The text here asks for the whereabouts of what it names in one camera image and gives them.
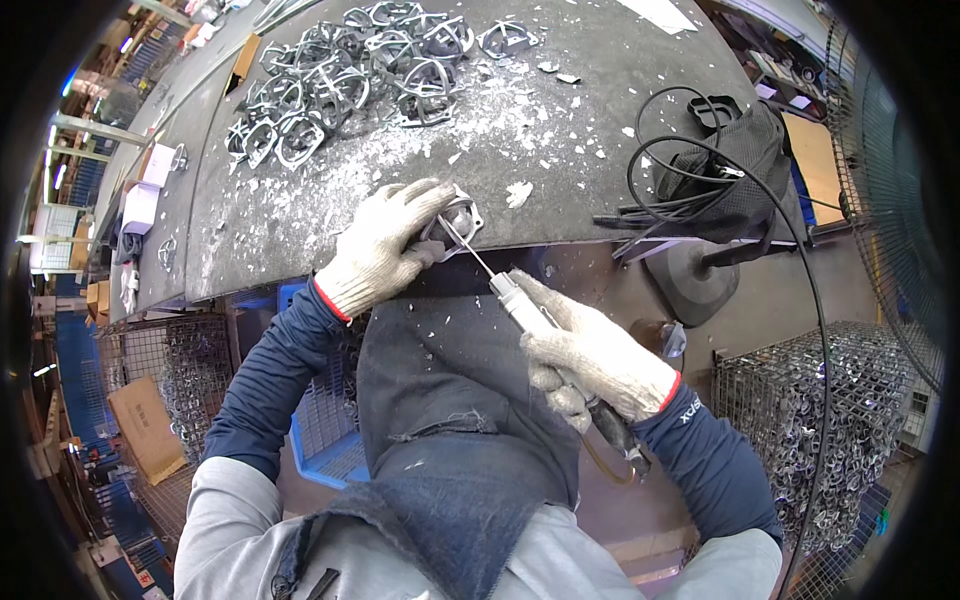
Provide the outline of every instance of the blue plastic crate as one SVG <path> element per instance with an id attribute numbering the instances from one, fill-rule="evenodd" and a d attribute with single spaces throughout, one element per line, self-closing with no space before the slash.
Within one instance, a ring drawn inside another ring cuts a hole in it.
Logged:
<path id="1" fill-rule="evenodd" d="M 287 283 L 277 290 L 277 309 L 286 310 L 306 283 Z M 294 461 L 300 476 L 342 490 L 351 481 L 370 481 L 363 439 L 344 407 L 349 357 L 333 351 L 327 369 L 310 382 L 290 426 Z"/>

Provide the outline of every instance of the navy blue sleeve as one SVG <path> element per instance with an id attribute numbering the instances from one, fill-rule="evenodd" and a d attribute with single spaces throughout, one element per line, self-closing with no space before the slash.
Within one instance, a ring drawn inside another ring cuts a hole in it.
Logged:
<path id="1" fill-rule="evenodd" d="M 290 418 L 310 379 L 326 368 L 326 356 L 343 339 L 344 326 L 312 281 L 297 292 L 230 382 L 206 432 L 204 459 L 242 461 L 275 482 Z"/>
<path id="2" fill-rule="evenodd" d="M 633 427 L 680 488 L 701 541 L 760 529 L 783 548 L 770 484 L 750 442 L 681 384 L 658 415 Z"/>

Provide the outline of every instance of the work glove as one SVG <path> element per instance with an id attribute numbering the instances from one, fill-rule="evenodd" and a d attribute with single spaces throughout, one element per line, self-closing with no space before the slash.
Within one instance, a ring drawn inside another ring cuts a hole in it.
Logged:
<path id="1" fill-rule="evenodd" d="M 628 423 L 654 416 L 680 384 L 680 374 L 634 341 L 602 312 L 555 292 L 520 270 L 510 277 L 530 299 L 544 307 L 560 328 L 528 331 L 520 346 L 530 358 L 530 384 L 580 433 L 590 427 L 584 397 L 557 369 L 580 378 Z"/>
<path id="2" fill-rule="evenodd" d="M 327 305 L 349 321 L 443 258 L 443 242 L 417 242 L 409 248 L 407 242 L 455 195 L 453 184 L 426 179 L 405 187 L 385 185 L 360 203 L 353 223 L 337 238 L 336 256 L 314 276 Z"/>

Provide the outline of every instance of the workbench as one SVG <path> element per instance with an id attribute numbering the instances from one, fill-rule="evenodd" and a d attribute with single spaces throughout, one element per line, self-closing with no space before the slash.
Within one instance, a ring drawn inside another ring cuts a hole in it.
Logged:
<path id="1" fill-rule="evenodd" d="M 632 203 L 625 174 L 637 142 L 622 130 L 634 126 L 640 104 L 675 84 L 733 96 L 742 109 L 756 102 L 732 51 L 693 0 L 677 6 L 699 31 L 676 35 L 616 0 L 545 0 L 528 7 L 504 0 L 458 4 L 463 3 L 423 0 L 429 11 L 462 14 L 478 35 L 513 14 L 510 18 L 531 28 L 540 44 L 508 66 L 494 64 L 474 44 L 460 72 L 467 87 L 457 96 L 454 118 L 441 125 L 403 129 L 389 122 L 386 111 L 371 109 L 352 117 L 343 132 L 294 171 L 268 158 L 253 170 L 241 163 L 231 174 L 224 138 L 240 116 L 234 110 L 255 80 L 269 76 L 255 62 L 245 82 L 222 98 L 228 62 L 223 73 L 201 85 L 196 100 L 180 109 L 192 114 L 167 126 L 164 143 L 187 143 L 191 162 L 186 173 L 171 174 L 170 193 L 161 193 L 156 225 L 140 259 L 137 309 L 214 298 L 307 274 L 333 256 L 336 234 L 378 186 L 423 177 L 453 180 L 476 201 L 486 222 L 474 238 L 478 249 L 629 238 L 629 231 L 594 226 L 591 216 L 613 214 Z M 353 6 L 355 0 L 323 1 L 264 36 L 256 56 L 272 41 L 298 42 L 319 20 L 341 22 Z M 556 74 L 538 70 L 542 61 L 558 63 L 560 73 L 582 82 L 558 81 Z M 481 73 L 481 65 L 496 81 Z M 655 101 L 642 136 L 676 132 L 703 138 L 686 110 L 690 97 L 678 91 Z M 195 152 L 190 146 L 201 134 L 203 149 Z M 683 148 L 666 143 L 656 152 L 670 157 Z M 533 192 L 522 206 L 508 208 L 507 187 L 518 181 L 532 182 Z M 796 193 L 788 187 L 785 207 L 803 230 Z M 652 239 L 674 239 L 669 231 L 659 234 L 663 237 Z M 155 246 L 171 235 L 178 249 L 166 274 L 150 263 L 156 262 Z M 760 236 L 758 231 L 750 238 Z M 774 243 L 794 243 L 779 216 Z"/>

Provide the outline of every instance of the wooden board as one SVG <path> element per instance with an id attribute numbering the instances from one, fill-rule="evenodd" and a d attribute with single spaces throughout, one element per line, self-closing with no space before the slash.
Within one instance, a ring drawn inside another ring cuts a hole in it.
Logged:
<path id="1" fill-rule="evenodd" d="M 804 176 L 810 198 L 837 204 L 840 198 L 840 179 L 837 178 L 836 164 L 833 161 L 830 132 L 819 123 L 788 112 L 783 114 L 783 121 L 790 133 L 790 147 L 800 167 L 800 173 Z M 843 221 L 843 213 L 836 208 L 812 204 L 817 225 Z"/>

